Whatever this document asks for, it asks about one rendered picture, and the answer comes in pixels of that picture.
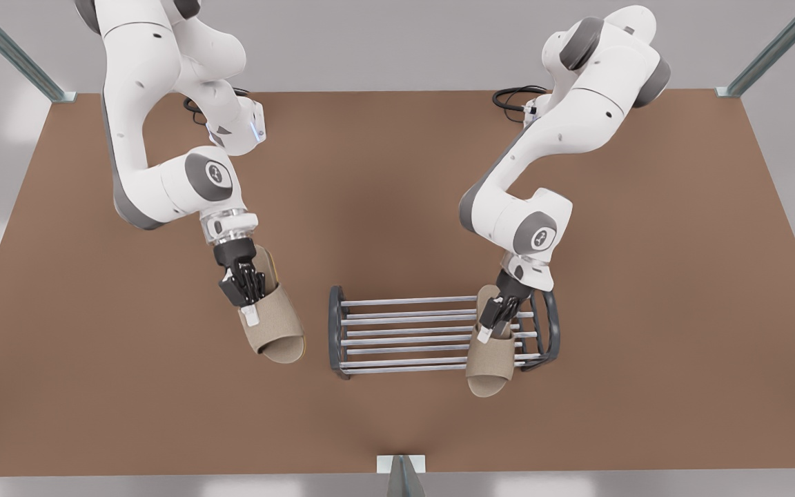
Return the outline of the tan slipper with yellow sole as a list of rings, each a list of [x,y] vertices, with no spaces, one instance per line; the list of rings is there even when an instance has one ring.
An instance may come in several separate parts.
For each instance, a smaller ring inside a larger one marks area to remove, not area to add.
[[[264,246],[255,248],[257,255],[253,258],[253,265],[265,275],[266,295],[255,303],[259,323],[249,324],[245,309],[239,310],[239,318],[253,352],[262,353],[278,364],[291,364],[302,358],[305,352],[305,333],[277,276],[273,257]]]

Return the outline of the plain tan slipper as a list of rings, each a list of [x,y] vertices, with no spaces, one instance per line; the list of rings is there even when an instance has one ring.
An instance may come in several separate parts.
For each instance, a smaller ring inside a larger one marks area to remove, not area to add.
[[[515,342],[509,323],[499,324],[488,342],[480,342],[482,325],[474,324],[467,356],[466,378],[472,393],[480,398],[494,396],[511,380]]]

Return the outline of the dark metal shoe rack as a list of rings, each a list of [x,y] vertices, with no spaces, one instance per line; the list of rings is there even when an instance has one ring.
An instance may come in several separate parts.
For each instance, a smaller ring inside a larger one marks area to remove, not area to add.
[[[329,368],[342,380],[372,373],[464,370],[478,323],[476,295],[351,301],[328,299]],[[561,329],[553,293],[534,291],[510,323],[515,368],[555,361]]]

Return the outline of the silver frame post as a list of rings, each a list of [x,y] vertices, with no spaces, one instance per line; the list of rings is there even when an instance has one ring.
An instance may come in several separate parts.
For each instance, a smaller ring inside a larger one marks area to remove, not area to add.
[[[419,474],[426,472],[424,455],[378,455],[377,473],[389,475],[386,497],[426,497]]]
[[[739,98],[795,44],[795,17],[725,87],[716,87],[720,98]]]
[[[50,75],[44,72],[44,69],[41,69],[41,66],[38,66],[38,63],[35,63],[35,61],[28,56],[25,50],[22,50],[22,47],[19,47],[19,44],[13,41],[12,37],[3,31],[1,26],[0,54],[26,77],[44,97],[48,98],[51,103],[62,104],[76,101],[78,94],[75,92],[66,92],[63,88],[60,88],[60,85],[57,85],[54,79],[51,79]]]

